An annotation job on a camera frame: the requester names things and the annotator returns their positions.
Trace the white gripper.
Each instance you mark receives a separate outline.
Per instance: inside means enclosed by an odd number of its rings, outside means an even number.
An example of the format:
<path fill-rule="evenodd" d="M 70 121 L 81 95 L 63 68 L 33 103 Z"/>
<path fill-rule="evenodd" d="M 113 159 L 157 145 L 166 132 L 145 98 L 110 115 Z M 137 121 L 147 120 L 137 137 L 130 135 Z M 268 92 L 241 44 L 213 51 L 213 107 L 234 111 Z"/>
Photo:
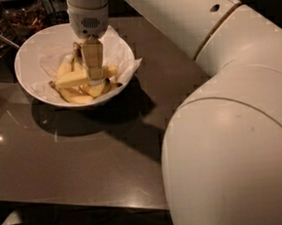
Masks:
<path fill-rule="evenodd" d="M 103 46 L 95 38 L 100 38 L 108 27 L 108 3 L 106 0 L 80 4 L 67 2 L 67 10 L 73 31 L 81 39 L 86 39 L 81 47 L 88 81 L 91 85 L 99 85 L 103 78 Z"/>

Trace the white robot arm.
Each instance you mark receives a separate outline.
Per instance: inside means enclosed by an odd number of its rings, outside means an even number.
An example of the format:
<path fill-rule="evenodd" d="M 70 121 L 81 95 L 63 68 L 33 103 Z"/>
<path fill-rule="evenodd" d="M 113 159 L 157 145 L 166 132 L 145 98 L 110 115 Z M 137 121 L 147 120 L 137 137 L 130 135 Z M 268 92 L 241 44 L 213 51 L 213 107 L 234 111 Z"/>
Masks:
<path fill-rule="evenodd" d="M 169 122 L 173 225 L 282 225 L 282 29 L 239 0 L 125 0 L 208 81 Z"/>

